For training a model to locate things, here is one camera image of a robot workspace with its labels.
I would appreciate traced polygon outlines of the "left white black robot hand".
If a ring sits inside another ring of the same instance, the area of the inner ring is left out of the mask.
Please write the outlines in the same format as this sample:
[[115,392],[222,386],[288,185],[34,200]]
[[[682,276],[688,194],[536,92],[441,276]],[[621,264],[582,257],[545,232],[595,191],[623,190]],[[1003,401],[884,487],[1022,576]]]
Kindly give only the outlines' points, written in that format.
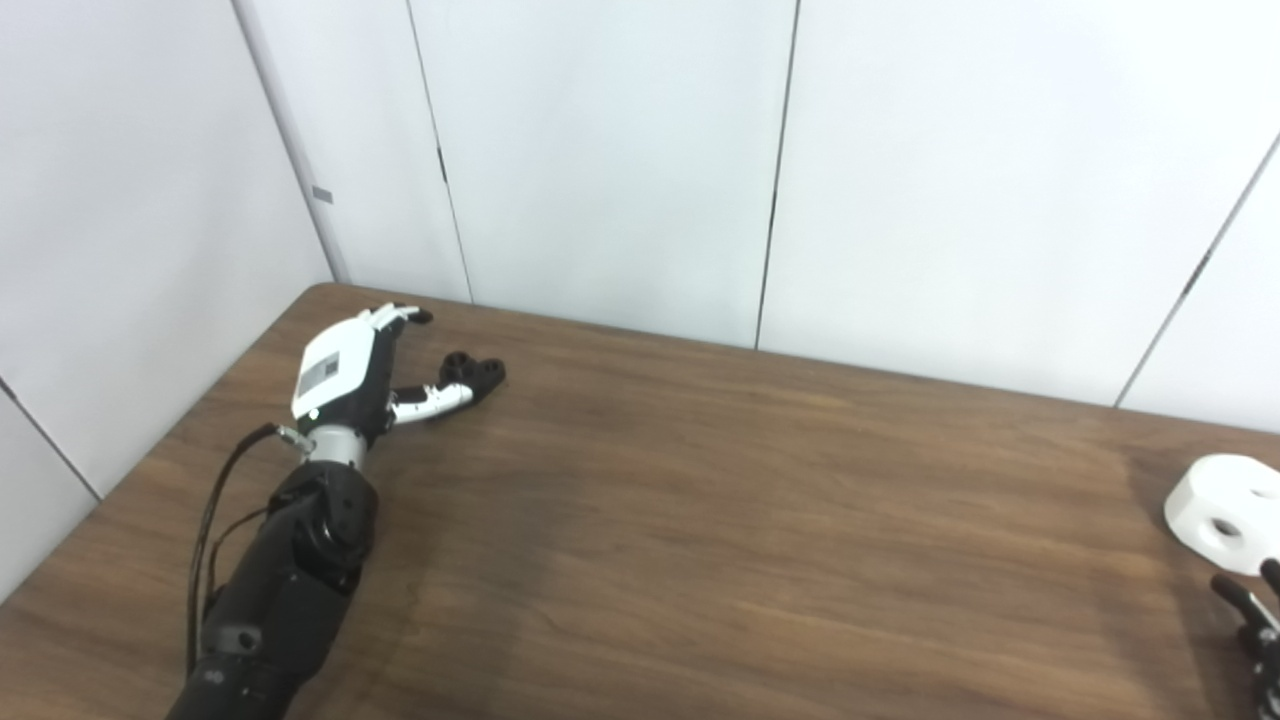
[[483,392],[466,379],[392,387],[404,328],[431,320],[424,307],[388,302],[316,334],[303,350],[291,400],[296,430],[316,447],[328,428],[371,448],[398,425],[434,420],[480,402]]

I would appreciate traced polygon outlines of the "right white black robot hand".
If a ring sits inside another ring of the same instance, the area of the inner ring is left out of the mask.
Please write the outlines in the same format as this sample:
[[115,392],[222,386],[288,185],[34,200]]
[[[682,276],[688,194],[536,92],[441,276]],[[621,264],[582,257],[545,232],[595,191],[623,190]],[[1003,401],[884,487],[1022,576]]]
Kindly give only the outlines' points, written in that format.
[[1279,719],[1279,621],[1254,593],[1216,573],[1211,591],[1240,614],[1236,639],[1251,662],[1251,703],[1257,719]]

